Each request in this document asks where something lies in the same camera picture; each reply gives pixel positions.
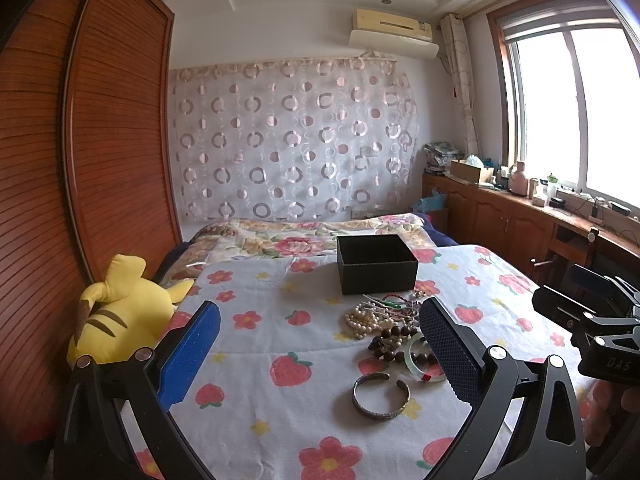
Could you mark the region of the person's right hand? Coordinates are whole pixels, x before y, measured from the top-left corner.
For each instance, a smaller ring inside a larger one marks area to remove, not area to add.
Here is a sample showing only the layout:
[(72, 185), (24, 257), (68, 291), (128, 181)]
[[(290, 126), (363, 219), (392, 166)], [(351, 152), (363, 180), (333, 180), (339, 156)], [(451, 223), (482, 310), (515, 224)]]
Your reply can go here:
[(610, 382), (598, 380), (592, 390), (593, 406), (585, 422), (585, 441), (589, 446), (600, 446), (611, 429), (612, 415), (622, 408), (630, 414), (640, 411), (640, 389), (620, 389)]

